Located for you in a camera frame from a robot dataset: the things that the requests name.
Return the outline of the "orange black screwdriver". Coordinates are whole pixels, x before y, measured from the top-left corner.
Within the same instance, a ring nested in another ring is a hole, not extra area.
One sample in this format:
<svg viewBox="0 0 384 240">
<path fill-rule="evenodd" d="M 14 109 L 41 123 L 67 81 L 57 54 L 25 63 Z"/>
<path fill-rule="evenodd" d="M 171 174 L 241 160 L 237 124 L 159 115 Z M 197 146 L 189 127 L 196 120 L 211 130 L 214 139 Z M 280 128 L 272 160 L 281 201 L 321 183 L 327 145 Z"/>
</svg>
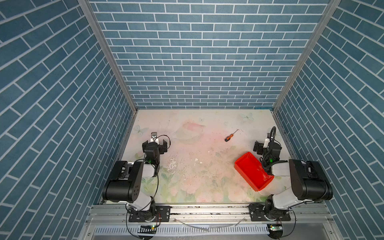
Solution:
<svg viewBox="0 0 384 240">
<path fill-rule="evenodd" d="M 228 142 L 228 141 L 230 141 L 232 138 L 233 138 L 233 136 L 235 135 L 235 133 L 238 131 L 238 129 L 236 130 L 236 131 L 234 131 L 233 133 L 231 133 L 230 135 L 228 135 L 226 138 L 225 138 L 225 142 Z"/>
</svg>

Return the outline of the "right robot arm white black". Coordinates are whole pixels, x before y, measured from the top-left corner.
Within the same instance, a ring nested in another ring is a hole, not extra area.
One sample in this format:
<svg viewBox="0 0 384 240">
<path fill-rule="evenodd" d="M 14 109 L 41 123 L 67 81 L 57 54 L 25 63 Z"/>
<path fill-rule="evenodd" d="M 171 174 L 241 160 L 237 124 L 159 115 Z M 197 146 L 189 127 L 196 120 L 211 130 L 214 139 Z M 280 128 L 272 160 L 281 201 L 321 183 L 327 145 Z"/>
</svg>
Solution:
<svg viewBox="0 0 384 240">
<path fill-rule="evenodd" d="M 279 194 L 268 196 L 264 213 L 270 219 L 284 216 L 301 204 L 327 201 L 334 192 L 322 166 L 316 161 L 281 160 L 282 147 L 273 140 L 255 142 L 254 152 L 261 155 L 260 163 L 269 177 L 288 177 L 291 186 Z"/>
</svg>

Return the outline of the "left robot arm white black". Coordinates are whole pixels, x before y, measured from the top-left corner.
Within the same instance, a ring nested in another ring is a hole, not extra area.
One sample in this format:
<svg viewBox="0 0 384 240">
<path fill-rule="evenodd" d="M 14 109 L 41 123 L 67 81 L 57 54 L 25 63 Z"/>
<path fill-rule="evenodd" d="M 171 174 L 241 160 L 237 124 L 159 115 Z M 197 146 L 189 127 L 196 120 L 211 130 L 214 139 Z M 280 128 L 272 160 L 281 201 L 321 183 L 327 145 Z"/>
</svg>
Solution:
<svg viewBox="0 0 384 240">
<path fill-rule="evenodd" d="M 133 163 L 115 162 L 102 191 L 105 201 L 125 203 L 129 213 L 156 214 L 155 196 L 141 191 L 143 178 L 159 178 L 160 156 L 166 153 L 171 141 L 160 144 L 158 138 L 142 144 L 144 157 Z"/>
</svg>

